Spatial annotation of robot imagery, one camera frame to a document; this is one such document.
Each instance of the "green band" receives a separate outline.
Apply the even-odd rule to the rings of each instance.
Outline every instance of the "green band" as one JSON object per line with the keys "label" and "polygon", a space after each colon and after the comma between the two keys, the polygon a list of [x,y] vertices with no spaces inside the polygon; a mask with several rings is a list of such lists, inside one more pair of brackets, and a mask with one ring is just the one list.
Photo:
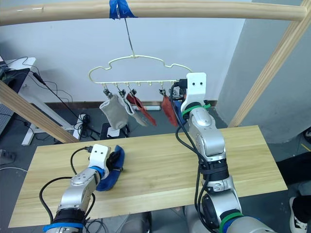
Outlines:
{"label": "green band", "polygon": [[191,110],[195,109],[195,108],[209,108],[210,107],[210,104],[207,104],[207,105],[196,105],[196,106],[193,106],[191,108],[188,108],[187,110],[183,111],[182,115],[184,116],[184,114],[190,112]]}
{"label": "green band", "polygon": [[227,221],[229,221],[230,219],[233,219],[234,217],[242,217],[242,216],[243,214],[238,212],[238,213],[229,214],[226,217],[224,217],[219,227],[219,233],[223,233],[224,225]]}

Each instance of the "white wall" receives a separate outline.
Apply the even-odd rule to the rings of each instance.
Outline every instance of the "white wall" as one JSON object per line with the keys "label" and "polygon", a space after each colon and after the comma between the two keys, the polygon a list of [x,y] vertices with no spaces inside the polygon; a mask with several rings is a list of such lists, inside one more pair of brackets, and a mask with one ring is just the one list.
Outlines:
{"label": "white wall", "polygon": [[[301,0],[264,2],[301,4]],[[235,115],[288,25],[281,20],[245,21],[216,106],[226,123]],[[290,140],[311,126],[310,41],[311,27],[241,123],[259,125],[269,143]]]}
{"label": "white wall", "polygon": [[[41,1],[7,1],[6,6],[21,2]],[[196,72],[205,72],[209,100],[218,99],[243,23],[244,19],[128,19],[136,54],[156,56],[168,64],[181,63]],[[5,59],[35,57],[42,78],[57,82],[59,88],[72,94],[74,101],[102,101],[102,87],[87,78],[88,71],[130,55],[131,50],[123,19],[87,19],[0,27],[0,53]],[[101,80],[131,81],[180,79],[186,73],[178,67],[167,69],[157,61],[139,58],[120,61],[112,70],[95,74]],[[162,99],[159,85],[132,88],[141,100]],[[46,90],[36,86],[34,90],[44,102],[58,101]],[[111,86],[110,90],[115,92],[116,88]]]}

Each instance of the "red sock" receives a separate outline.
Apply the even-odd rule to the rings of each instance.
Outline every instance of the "red sock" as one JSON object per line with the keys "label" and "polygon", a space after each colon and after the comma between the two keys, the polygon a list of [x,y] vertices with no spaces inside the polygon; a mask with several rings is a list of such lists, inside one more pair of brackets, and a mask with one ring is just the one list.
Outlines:
{"label": "red sock", "polygon": [[126,99],[131,103],[131,104],[135,104],[137,106],[137,108],[145,115],[145,117],[148,118],[148,120],[154,125],[156,126],[156,120],[152,118],[152,116],[147,113],[147,111],[144,108],[144,105],[142,105],[141,101],[135,97],[132,96],[130,94],[127,94]]}
{"label": "red sock", "polygon": [[163,96],[163,102],[161,104],[161,108],[163,109],[165,115],[169,119],[170,123],[174,126],[178,126],[177,119],[172,108],[172,104],[170,99],[167,96]]}

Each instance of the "wooden board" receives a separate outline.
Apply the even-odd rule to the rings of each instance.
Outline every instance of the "wooden board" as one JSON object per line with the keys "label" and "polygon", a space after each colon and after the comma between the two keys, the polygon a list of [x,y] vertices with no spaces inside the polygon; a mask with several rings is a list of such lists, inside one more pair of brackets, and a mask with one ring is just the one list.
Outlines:
{"label": "wooden board", "polygon": [[[221,130],[226,143],[227,161],[239,197],[287,189],[258,126]],[[78,148],[95,142],[38,147],[19,194],[9,227],[48,224],[48,214],[38,194],[49,180],[72,176],[69,159]],[[95,192],[91,218],[118,216],[193,204],[196,155],[182,146],[172,134],[97,141],[123,147],[124,171],[114,188]],[[89,153],[74,157],[77,171],[88,165]],[[44,199],[53,215],[69,181],[51,184]]]}
{"label": "wooden board", "polygon": [[2,81],[0,81],[0,102],[62,143],[79,142]]}
{"label": "wooden board", "polygon": [[[302,20],[303,6],[209,0],[128,0],[137,17],[262,18]],[[0,26],[69,19],[109,18],[109,1],[56,2],[0,9]]]}
{"label": "wooden board", "polygon": [[242,123],[256,101],[280,70],[288,56],[294,50],[300,38],[308,29],[311,23],[311,1],[304,0],[301,3],[301,6],[306,7],[308,10],[306,17],[301,22],[293,21],[290,23],[277,48],[270,56],[269,61],[262,69],[260,75],[232,118],[229,127],[237,127]]}

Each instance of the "white hanger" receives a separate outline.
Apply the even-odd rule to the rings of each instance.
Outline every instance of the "white hanger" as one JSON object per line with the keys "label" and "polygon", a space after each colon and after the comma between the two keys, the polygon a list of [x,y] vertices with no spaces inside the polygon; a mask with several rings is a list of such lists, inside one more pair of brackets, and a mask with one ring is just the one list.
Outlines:
{"label": "white hanger", "polygon": [[94,81],[94,80],[92,79],[91,74],[92,74],[93,71],[95,71],[95,70],[97,70],[97,69],[110,70],[110,69],[112,69],[111,63],[116,62],[116,61],[119,61],[119,60],[123,60],[123,59],[129,59],[129,58],[132,58],[132,59],[134,58],[134,59],[135,59],[135,58],[143,57],[143,58],[154,59],[154,60],[157,60],[157,61],[162,62],[163,65],[164,65],[164,67],[172,68],[173,66],[177,66],[177,67],[182,67],[182,68],[184,68],[184,69],[187,69],[190,73],[193,72],[189,67],[184,66],[184,65],[181,65],[181,64],[173,63],[173,64],[171,64],[171,65],[169,66],[169,65],[166,65],[165,62],[164,62],[162,59],[160,59],[160,58],[151,57],[151,56],[146,56],[146,55],[136,55],[136,54],[134,53],[134,50],[133,50],[133,46],[132,46],[130,34],[129,34],[129,31],[128,31],[128,27],[127,27],[126,18],[124,18],[124,20],[125,20],[126,30],[127,30],[127,34],[128,34],[128,39],[129,39],[130,46],[131,46],[131,49],[132,49],[132,53],[133,53],[133,54],[130,55],[130,56],[119,57],[119,58],[116,58],[116,59],[113,59],[113,60],[109,61],[109,62],[108,62],[108,66],[109,66],[109,67],[107,67],[107,68],[105,68],[105,67],[103,67],[103,66],[99,66],[99,67],[95,67],[95,68],[91,69],[91,70],[88,72],[88,77],[89,77],[89,79],[90,79],[93,83],[105,85],[105,84],[109,84],[109,83],[110,83],[110,84],[118,84],[118,83],[152,83],[152,82],[173,82],[173,81],[175,81],[175,80],[159,80],[159,81],[132,81],[132,82],[97,82],[97,81]]}

